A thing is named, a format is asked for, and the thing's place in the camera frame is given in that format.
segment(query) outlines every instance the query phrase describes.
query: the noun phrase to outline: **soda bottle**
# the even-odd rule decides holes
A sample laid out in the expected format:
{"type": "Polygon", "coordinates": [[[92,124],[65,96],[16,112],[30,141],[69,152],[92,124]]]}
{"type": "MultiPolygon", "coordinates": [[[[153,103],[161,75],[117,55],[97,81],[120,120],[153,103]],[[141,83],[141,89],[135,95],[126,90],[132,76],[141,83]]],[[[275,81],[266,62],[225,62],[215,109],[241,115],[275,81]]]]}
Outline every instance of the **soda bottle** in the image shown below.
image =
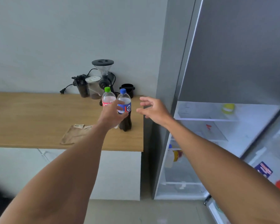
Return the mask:
{"type": "Polygon", "coordinates": [[[116,100],[115,94],[111,92],[110,87],[105,87],[105,92],[102,95],[102,104],[106,106],[116,100]]]}
{"type": "Polygon", "coordinates": [[[123,131],[130,130],[132,128],[132,121],[131,121],[131,98],[127,94],[126,89],[120,89],[120,94],[117,97],[117,100],[124,101],[124,105],[119,105],[123,108],[123,111],[119,111],[119,113],[128,112],[129,115],[121,121],[119,124],[119,128],[123,131]]]}

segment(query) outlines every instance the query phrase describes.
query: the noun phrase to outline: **refrigerator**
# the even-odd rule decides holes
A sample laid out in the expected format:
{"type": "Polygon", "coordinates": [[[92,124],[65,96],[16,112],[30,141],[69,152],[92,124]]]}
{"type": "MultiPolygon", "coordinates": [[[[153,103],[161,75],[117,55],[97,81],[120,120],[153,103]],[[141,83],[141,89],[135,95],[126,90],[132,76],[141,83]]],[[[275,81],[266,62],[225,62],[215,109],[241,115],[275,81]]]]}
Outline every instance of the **refrigerator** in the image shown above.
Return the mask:
{"type": "MultiPolygon", "coordinates": [[[[188,129],[253,167],[264,162],[279,181],[280,0],[168,0],[156,97],[188,129]]],[[[180,151],[153,123],[153,199],[201,200],[228,223],[180,151]]]]}

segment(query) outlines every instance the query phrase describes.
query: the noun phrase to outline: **bottle with blue cap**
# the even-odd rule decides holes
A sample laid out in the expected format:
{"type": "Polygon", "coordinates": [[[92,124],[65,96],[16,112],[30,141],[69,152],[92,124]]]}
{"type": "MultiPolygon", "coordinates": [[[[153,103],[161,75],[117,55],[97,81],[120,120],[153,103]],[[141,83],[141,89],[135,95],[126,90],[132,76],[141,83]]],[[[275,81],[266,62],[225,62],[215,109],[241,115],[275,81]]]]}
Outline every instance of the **bottle with blue cap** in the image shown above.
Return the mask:
{"type": "Polygon", "coordinates": [[[119,113],[128,112],[129,115],[123,119],[123,121],[119,124],[119,128],[123,131],[128,131],[132,128],[132,121],[131,121],[131,98],[127,94],[126,89],[120,89],[120,94],[117,97],[117,100],[123,101],[124,105],[119,105],[123,108],[122,111],[119,111],[119,113]]]}

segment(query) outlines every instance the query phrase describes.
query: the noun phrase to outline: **refrigerator hinge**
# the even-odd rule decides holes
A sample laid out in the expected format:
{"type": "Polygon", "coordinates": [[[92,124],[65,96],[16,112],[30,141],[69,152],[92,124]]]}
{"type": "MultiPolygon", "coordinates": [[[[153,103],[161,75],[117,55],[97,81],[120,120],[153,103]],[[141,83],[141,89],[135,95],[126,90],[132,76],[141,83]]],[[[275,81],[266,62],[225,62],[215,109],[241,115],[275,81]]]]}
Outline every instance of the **refrigerator hinge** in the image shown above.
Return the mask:
{"type": "Polygon", "coordinates": [[[203,201],[203,204],[206,206],[206,204],[208,203],[208,201],[212,198],[212,196],[209,194],[205,200],[203,201]]]}

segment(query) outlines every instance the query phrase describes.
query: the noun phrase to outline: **person's left arm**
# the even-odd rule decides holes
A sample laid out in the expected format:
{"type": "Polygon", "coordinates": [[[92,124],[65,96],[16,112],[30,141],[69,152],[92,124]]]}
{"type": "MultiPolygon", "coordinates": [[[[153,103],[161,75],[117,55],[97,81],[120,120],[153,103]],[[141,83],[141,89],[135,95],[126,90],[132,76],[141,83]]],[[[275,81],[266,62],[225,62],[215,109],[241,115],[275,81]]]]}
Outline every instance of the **person's left arm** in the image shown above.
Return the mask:
{"type": "Polygon", "coordinates": [[[117,113],[122,103],[116,100],[104,106],[90,133],[28,182],[0,217],[0,224],[82,224],[105,136],[128,115],[117,113]]]}

